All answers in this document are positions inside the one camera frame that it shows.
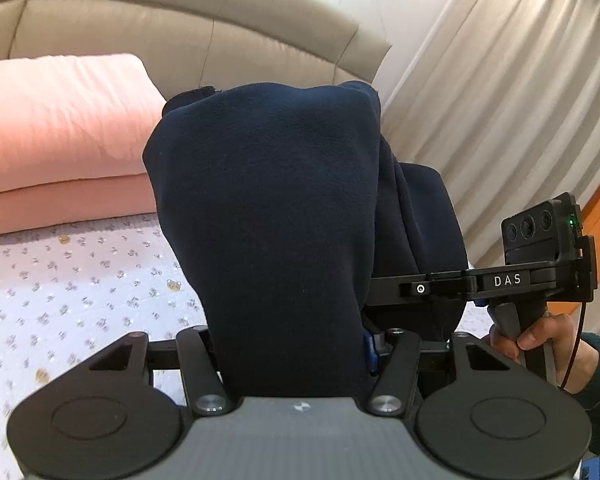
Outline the person's right hand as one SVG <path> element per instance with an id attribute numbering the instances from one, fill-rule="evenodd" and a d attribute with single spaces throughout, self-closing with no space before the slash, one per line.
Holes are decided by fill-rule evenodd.
<path id="1" fill-rule="evenodd" d="M 596 349 L 578 340 L 576 324 L 568 314 L 547 314 L 516 340 L 506 338 L 493 325 L 483 340 L 518 364 L 521 352 L 542 348 L 548 342 L 553 350 L 556 380 L 571 394 L 579 393 L 588 385 L 600 360 Z"/>

